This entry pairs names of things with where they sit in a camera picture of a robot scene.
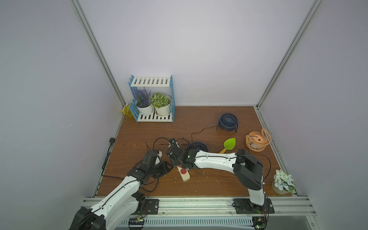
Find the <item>cream power strip red sockets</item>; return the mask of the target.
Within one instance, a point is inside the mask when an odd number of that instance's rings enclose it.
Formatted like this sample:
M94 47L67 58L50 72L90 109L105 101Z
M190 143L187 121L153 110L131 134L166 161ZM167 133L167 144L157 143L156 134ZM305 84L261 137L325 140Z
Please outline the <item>cream power strip red sockets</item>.
M181 165L177 166L177 169L182 177L183 182L186 182L190 179L190 174L187 169L182 168Z

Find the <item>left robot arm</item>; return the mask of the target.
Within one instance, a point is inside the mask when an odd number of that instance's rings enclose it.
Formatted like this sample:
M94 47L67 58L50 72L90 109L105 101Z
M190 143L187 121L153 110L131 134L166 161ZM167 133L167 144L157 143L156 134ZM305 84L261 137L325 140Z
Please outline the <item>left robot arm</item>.
M142 212L145 195L139 190L151 178L159 179L173 169L161 156L158 151L148 151L110 194L89 209L80 208L70 229L114 230L129 215Z

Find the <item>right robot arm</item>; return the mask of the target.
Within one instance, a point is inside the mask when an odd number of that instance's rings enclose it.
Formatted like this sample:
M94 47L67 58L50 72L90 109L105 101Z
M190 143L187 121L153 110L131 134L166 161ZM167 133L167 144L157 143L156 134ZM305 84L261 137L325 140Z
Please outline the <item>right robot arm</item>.
M169 140L169 143L166 153L174 166L188 171L209 168L230 172L248 189L248 204L241 206L241 209L250 213L270 212L263 189L264 166L255 156L247 154L244 149L228 154L210 153L200 149L186 151L179 147L175 139Z

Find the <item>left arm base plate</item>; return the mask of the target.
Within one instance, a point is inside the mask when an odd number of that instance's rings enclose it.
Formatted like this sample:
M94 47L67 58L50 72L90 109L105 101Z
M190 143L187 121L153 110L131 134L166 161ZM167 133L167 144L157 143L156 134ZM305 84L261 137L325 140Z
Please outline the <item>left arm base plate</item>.
M144 199L139 202L138 208L134 214L157 215L159 209L159 199Z

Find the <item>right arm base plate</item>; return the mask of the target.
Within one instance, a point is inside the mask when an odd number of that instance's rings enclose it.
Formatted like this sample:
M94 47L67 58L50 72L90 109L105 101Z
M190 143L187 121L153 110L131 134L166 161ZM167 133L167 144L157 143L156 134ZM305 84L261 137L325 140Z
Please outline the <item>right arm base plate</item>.
M237 214L275 214L271 199L265 198L262 206L253 204L249 198L236 198L232 206Z

